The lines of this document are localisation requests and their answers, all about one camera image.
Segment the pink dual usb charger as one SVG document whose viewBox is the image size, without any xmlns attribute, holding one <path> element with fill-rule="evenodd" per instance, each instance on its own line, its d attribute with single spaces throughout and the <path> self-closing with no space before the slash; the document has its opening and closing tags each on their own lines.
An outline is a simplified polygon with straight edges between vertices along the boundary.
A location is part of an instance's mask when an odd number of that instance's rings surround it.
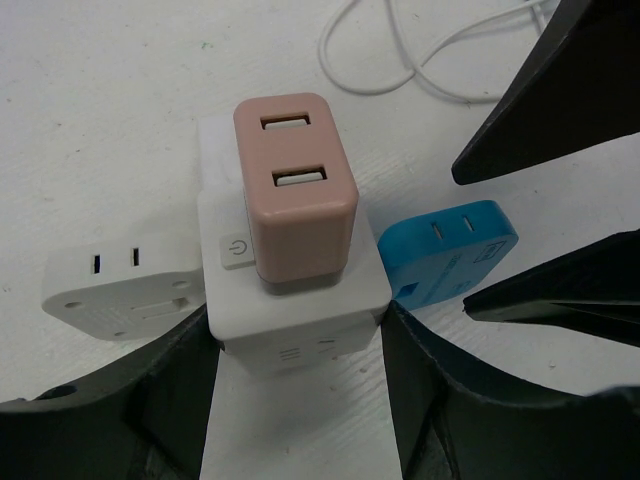
<svg viewBox="0 0 640 480">
<path fill-rule="evenodd" d="M 256 270 L 284 294 L 337 283 L 359 192 L 327 101 L 296 93 L 233 113 Z"/>
</svg>

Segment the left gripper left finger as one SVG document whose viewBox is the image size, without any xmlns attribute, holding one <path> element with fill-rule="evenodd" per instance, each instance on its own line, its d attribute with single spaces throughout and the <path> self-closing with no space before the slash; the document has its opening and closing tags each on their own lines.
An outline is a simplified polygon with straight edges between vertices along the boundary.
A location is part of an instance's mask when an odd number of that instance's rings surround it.
<svg viewBox="0 0 640 480">
<path fill-rule="evenodd" d="M 219 353 L 199 307 L 86 376 L 2 403 L 2 478 L 199 478 Z"/>
</svg>

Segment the white cube power socket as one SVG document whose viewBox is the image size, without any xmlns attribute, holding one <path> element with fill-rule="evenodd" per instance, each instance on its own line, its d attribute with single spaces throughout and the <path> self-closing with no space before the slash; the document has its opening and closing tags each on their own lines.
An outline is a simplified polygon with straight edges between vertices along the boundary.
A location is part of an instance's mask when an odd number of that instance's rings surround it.
<svg viewBox="0 0 640 480">
<path fill-rule="evenodd" d="M 198 122 L 197 198 L 209 329 L 245 370 L 263 374 L 365 349 L 391 300 L 366 210 L 357 208 L 348 263 L 331 286 L 275 294 L 256 267 L 230 115 Z"/>
</svg>

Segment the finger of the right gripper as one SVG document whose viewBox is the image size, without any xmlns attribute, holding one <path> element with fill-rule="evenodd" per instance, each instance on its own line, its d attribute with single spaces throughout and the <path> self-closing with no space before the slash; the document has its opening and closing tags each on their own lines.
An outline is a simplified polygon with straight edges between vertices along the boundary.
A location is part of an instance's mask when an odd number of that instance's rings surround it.
<svg viewBox="0 0 640 480">
<path fill-rule="evenodd" d="M 638 130 L 638 1 L 562 1 L 451 172 L 469 185 Z"/>
<path fill-rule="evenodd" d="M 613 234 L 463 300 L 475 321 L 549 325 L 639 344 L 639 232 Z"/>
</svg>

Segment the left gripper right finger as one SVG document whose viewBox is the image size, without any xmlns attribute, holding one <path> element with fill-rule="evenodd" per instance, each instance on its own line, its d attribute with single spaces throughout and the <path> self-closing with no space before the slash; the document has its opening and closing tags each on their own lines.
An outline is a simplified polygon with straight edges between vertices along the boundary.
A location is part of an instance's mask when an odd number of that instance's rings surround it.
<svg viewBox="0 0 640 480">
<path fill-rule="evenodd" d="M 639 390 L 589 396 L 508 374 L 397 302 L 381 324 L 405 479 L 636 479 Z"/>
</svg>

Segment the blue square plug adapter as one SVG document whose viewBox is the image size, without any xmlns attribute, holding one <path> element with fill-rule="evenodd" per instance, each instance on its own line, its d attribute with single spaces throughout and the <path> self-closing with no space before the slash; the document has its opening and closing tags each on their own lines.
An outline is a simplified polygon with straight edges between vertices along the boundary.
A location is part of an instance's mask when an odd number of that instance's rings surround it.
<svg viewBox="0 0 640 480">
<path fill-rule="evenodd" d="M 475 287 L 518 240 L 499 205 L 482 200 L 402 220 L 378 250 L 393 299 L 416 310 Z"/>
</svg>

